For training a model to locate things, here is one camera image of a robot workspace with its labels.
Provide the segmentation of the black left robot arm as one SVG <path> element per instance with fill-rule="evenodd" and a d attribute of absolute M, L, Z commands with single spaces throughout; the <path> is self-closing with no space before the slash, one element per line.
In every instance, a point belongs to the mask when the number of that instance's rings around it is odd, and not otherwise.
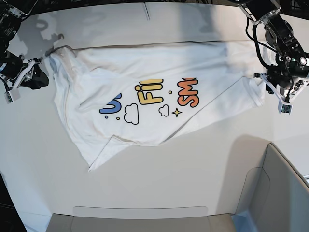
<path fill-rule="evenodd" d="M 260 74 L 266 83 L 266 90 L 276 94 L 283 105 L 289 105 L 300 93 L 309 79 L 309 55 L 294 36 L 291 25 L 280 15 L 280 5 L 274 0 L 235 0 L 246 14 L 247 22 L 253 25 L 253 38 L 260 63 L 266 69 Z M 276 64 L 268 65 L 263 60 L 257 38 L 257 27 L 265 30 L 265 47 L 275 52 Z"/>

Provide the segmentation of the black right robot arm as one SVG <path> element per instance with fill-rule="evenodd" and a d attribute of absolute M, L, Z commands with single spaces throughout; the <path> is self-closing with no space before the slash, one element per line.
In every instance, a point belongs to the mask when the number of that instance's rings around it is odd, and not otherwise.
<path fill-rule="evenodd" d="M 36 0 L 0 2 L 0 81 L 7 93 L 20 86 L 37 90 L 49 85 L 47 75 L 39 67 L 41 59 L 34 58 L 25 63 L 22 55 L 8 51 L 9 42 L 36 4 Z"/>

